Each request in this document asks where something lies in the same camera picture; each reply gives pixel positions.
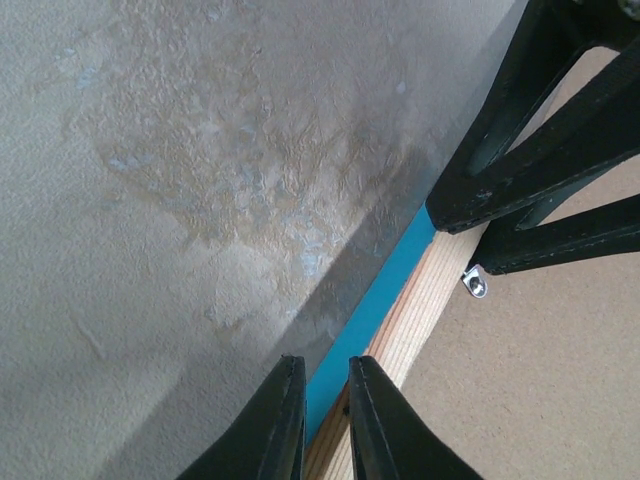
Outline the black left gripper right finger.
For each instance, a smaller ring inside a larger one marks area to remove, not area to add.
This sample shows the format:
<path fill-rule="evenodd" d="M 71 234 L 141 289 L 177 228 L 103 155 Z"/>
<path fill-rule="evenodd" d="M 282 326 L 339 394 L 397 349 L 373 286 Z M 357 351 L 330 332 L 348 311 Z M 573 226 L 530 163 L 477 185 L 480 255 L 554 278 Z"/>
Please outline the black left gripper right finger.
<path fill-rule="evenodd" d="M 479 479 L 421 420 L 371 356 L 349 360 L 351 451 L 356 479 Z"/>

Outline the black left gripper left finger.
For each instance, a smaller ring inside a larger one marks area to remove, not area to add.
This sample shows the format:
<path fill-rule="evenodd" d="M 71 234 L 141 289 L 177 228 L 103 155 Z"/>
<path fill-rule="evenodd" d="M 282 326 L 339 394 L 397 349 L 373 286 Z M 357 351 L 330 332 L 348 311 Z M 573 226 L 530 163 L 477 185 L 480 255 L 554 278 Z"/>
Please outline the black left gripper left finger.
<path fill-rule="evenodd" d="M 305 417 L 305 361 L 283 356 L 223 435 L 179 477 L 300 479 Z"/>

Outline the brown frame backing board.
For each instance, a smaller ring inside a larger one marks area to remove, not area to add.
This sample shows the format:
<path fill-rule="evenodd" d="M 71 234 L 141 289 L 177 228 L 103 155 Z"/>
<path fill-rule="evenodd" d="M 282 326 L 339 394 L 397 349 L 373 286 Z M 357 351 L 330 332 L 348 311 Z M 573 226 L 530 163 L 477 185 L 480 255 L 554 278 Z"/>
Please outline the brown frame backing board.
<path fill-rule="evenodd" d="M 459 280 L 480 230 L 437 234 L 368 347 L 487 479 L 639 475 L 639 257 Z"/>

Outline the metal frame clip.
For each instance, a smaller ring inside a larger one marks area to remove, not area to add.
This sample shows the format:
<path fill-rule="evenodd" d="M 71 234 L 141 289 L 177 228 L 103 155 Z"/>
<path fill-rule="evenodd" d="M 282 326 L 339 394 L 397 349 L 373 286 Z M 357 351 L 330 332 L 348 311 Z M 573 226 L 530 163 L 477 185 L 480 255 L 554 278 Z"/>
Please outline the metal frame clip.
<path fill-rule="evenodd" d="M 488 285 L 481 275 L 478 265 L 467 268 L 461 276 L 461 281 L 474 298 L 483 299 L 486 297 Z"/>

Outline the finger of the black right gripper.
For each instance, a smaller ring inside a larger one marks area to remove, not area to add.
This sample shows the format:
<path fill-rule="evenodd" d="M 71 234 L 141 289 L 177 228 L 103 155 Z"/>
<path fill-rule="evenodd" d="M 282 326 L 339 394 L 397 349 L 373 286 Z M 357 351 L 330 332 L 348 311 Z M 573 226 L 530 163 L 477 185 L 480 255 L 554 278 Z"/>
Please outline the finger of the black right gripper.
<path fill-rule="evenodd" d="M 588 50 L 616 57 L 523 142 L 516 139 Z M 466 231 L 639 152 L 639 21 L 619 1 L 531 1 L 486 100 L 426 200 Z"/>
<path fill-rule="evenodd" d="M 639 197 L 628 197 L 544 225 L 514 212 L 489 224 L 479 265 L 503 275 L 639 250 Z"/>

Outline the blue wooden picture frame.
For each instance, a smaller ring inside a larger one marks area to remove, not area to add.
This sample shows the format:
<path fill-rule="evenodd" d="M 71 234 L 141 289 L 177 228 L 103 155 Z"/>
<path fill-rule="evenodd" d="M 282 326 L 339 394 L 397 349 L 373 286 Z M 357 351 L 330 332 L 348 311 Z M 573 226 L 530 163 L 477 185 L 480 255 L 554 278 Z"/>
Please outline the blue wooden picture frame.
<path fill-rule="evenodd" d="M 305 479 L 351 479 L 348 361 L 371 355 L 402 386 L 485 228 L 434 230 L 424 208 L 400 237 L 307 386 Z"/>

